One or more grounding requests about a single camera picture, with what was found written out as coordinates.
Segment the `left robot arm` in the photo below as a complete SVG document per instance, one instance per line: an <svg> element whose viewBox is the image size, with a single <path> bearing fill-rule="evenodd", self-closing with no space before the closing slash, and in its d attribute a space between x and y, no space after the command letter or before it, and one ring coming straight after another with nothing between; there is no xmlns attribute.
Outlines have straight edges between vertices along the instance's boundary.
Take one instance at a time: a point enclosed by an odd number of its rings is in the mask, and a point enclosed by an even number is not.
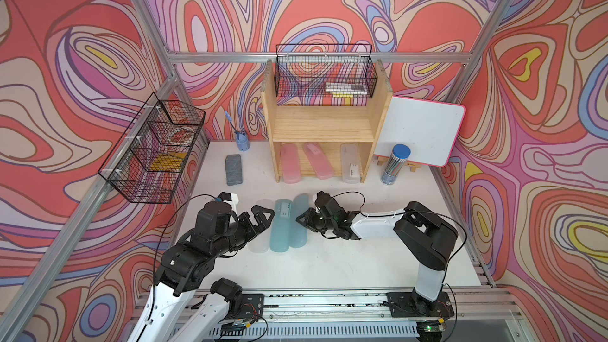
<svg viewBox="0 0 608 342"><path fill-rule="evenodd" d="M264 297L244 294L232 280L221 278L212 284L204 299L194 305L194 314L182 327L177 322L193 300L215 262L228 253L241 251L272 225L275 212L255 205L250 212L237 213L238 198L221 193L207 202L196 224L162 255L154 285L136 323L130 341L204 341L212 332L243 332L262 320Z"/></svg>

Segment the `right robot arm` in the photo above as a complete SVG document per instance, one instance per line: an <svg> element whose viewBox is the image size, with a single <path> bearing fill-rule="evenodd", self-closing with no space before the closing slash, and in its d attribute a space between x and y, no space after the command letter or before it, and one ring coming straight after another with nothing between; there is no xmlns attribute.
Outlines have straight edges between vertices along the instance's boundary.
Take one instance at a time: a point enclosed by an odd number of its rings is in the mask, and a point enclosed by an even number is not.
<svg viewBox="0 0 608 342"><path fill-rule="evenodd" d="M442 215L417 201L390 212L346 211L335 196L320 191L315 206L298 215L296 222L322 237L331 232L334 239L399 239L417 259L419 269L408 305L396 308L420 316L430 316L435 311L459 239L457 228Z"/></svg>

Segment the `clear pencil case lower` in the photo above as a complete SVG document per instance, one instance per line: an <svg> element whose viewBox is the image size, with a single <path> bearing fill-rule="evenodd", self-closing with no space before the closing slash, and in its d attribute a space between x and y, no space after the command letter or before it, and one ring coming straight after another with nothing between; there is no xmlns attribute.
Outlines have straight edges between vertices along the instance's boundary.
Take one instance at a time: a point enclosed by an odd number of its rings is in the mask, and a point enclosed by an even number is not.
<svg viewBox="0 0 608 342"><path fill-rule="evenodd" d="M340 146L340 162L343 182L359 184L362 177L359 147L356 144L342 144Z"/></svg>

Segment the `wooden two-tier shelf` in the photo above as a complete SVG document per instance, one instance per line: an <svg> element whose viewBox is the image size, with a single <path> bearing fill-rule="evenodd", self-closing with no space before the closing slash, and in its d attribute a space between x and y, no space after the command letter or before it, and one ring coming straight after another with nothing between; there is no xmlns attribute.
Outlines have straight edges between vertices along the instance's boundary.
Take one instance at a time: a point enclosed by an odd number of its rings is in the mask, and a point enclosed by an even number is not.
<svg viewBox="0 0 608 342"><path fill-rule="evenodd" d="M360 181L365 182L394 94L383 62L376 60L374 68L378 82L365 106L293 106L277 104L275 63L266 62L261 98L276 181L283 177L280 152L284 144L293 143L299 148L300 172L313 177L313 167L301 148L304 143L318 143L339 177L340 146L350 143L359 148Z"/></svg>

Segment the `pencil tube blue lid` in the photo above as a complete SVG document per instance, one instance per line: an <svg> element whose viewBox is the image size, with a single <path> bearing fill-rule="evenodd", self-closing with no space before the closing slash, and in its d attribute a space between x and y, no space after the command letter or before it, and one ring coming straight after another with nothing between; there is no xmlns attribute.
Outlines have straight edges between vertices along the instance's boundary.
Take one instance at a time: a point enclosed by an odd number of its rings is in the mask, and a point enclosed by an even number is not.
<svg viewBox="0 0 608 342"><path fill-rule="evenodd" d="M381 177L384 185L392 185L396 181L398 174L407 163L410 155L411 149L407 145L394 145Z"/></svg>

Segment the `box in shelf basket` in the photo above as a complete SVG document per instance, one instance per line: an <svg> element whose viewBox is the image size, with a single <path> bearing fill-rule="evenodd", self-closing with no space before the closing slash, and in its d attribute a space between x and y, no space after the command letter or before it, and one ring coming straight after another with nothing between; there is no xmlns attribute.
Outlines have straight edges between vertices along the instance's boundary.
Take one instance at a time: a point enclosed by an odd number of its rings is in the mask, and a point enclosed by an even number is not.
<svg viewBox="0 0 608 342"><path fill-rule="evenodd" d="M348 98L354 96L367 96L368 90L365 85L343 83L343 82L326 82L326 93L334 97Z"/></svg>

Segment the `grey felt eraser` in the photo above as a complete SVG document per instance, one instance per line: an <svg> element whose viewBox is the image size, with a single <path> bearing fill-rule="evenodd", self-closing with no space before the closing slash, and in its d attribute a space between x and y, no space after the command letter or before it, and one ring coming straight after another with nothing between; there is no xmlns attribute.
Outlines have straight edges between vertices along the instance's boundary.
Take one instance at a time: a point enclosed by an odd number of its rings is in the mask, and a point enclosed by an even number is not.
<svg viewBox="0 0 608 342"><path fill-rule="evenodd" d="M242 156L227 155L225 159L226 184L228 186L243 183Z"/></svg>

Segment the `blue pen cup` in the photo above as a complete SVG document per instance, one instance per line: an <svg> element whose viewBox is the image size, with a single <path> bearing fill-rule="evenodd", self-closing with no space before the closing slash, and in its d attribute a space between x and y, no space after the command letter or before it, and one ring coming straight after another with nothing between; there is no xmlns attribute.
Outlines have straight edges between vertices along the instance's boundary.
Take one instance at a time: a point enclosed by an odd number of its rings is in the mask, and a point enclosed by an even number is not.
<svg viewBox="0 0 608 342"><path fill-rule="evenodd" d="M230 126L231 126L231 128L232 128L232 130L234 132L234 134L235 134L235 141L236 141L236 144L237 144L237 148L240 151L243 151L243 152L249 150L250 149L250 141L249 141L249 138L248 138L247 134L244 131L239 131L235 127L233 118L229 114L228 111L225 111L224 114L225 114L225 117L228 120L228 122L229 122L229 124L230 124Z"/></svg>

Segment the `tape roll in basket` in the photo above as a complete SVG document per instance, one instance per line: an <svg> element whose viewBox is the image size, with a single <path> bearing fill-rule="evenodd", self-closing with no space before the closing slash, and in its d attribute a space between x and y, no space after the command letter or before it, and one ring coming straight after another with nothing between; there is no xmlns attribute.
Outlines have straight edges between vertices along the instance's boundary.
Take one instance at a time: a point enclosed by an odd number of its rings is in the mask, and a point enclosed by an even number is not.
<svg viewBox="0 0 608 342"><path fill-rule="evenodd" d="M195 131L190 127L175 127L169 132L167 143L171 147L187 147L195 136Z"/></svg>

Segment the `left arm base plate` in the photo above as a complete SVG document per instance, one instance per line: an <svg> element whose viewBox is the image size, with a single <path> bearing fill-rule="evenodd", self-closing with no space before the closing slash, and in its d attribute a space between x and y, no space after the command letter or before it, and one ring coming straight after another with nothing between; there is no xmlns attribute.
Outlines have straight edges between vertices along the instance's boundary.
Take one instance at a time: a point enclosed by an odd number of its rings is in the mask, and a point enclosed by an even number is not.
<svg viewBox="0 0 608 342"><path fill-rule="evenodd" d="M209 294L206 303L210 311L224 314L222 321L250 321L264 314L263 294L245 293L226 298L221 294Z"/></svg>

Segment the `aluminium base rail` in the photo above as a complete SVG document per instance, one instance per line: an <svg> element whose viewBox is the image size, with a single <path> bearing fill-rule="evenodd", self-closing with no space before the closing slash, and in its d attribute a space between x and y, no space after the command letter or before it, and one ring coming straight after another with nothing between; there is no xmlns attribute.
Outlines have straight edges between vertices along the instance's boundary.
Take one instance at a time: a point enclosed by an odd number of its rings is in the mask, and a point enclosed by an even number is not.
<svg viewBox="0 0 608 342"><path fill-rule="evenodd" d="M506 289L453 288L445 291L454 308L452 318L392 318L386 294L409 288L350 290L255 291L263 294L264 314L243 332L212 332L212 340L378 340L413 338L423 341L458 341L464 336L483 341L532 341L515 297ZM209 291L197 291L177 322L183 326L194 314L194 305Z"/></svg>

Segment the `yellow item in wall basket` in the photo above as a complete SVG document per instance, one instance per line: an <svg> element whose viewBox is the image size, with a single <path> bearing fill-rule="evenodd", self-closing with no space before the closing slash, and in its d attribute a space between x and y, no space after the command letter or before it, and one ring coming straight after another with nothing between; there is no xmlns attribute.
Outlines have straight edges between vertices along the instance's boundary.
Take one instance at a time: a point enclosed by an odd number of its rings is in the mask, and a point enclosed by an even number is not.
<svg viewBox="0 0 608 342"><path fill-rule="evenodd" d="M149 164L152 172L179 172L185 161L186 153L169 152L159 153L153 156Z"/></svg>

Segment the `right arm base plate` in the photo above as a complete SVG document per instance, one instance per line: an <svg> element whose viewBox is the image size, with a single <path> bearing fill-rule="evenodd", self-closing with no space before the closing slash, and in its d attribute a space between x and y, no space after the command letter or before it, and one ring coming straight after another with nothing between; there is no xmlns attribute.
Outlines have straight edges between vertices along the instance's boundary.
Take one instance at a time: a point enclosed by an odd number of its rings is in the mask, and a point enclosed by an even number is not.
<svg viewBox="0 0 608 342"><path fill-rule="evenodd" d="M452 302L445 291L441 291L434 302L415 291L388 292L386 297L386 306L389 307L392 318L449 319L455 315Z"/></svg>

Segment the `white board pink frame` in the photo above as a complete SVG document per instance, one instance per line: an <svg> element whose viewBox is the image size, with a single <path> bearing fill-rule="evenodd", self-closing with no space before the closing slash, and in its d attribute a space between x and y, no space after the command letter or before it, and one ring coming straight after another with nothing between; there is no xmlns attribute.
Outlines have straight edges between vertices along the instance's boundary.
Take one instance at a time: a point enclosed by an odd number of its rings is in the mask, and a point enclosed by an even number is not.
<svg viewBox="0 0 608 342"><path fill-rule="evenodd" d="M411 162L443 167L447 164L466 114L465 106L394 97L389 105L375 155L388 157L404 144Z"/></svg>

